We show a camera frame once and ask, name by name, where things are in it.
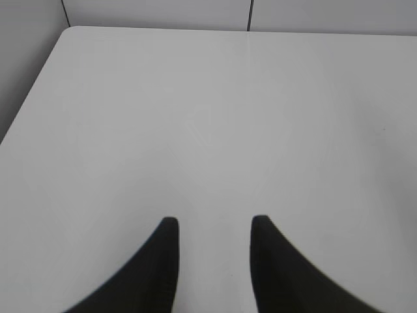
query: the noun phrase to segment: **black curved object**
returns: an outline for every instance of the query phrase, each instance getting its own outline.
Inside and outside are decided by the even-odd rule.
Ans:
[[[179,271],[179,225],[165,217],[104,285],[67,313],[170,313]]]
[[[314,267],[271,220],[252,220],[250,265],[259,313],[377,313]]]

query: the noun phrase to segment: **table surface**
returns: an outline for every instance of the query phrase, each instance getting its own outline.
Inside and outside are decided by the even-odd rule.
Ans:
[[[60,312],[160,219],[173,312],[256,312],[268,214],[331,279],[417,311],[417,37],[73,27],[0,145],[0,311]]]

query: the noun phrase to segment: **white tabletop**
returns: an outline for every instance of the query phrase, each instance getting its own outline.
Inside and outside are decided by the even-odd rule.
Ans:
[[[416,56],[414,37],[66,30],[0,145],[0,311],[67,309],[169,215],[173,312],[256,312],[262,213],[360,299],[416,312]]]

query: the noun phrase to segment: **white table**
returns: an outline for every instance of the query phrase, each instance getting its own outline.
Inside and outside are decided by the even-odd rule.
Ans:
[[[174,313],[256,312],[268,214],[370,305],[417,311],[417,38],[73,27],[0,145],[0,312],[60,312],[163,216]]]

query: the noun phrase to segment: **white wall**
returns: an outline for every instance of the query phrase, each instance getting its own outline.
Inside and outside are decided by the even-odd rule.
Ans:
[[[0,0],[0,142],[66,27],[60,0]]]
[[[251,30],[417,35],[417,1],[254,0]]]
[[[64,0],[71,26],[246,30],[250,0]]]

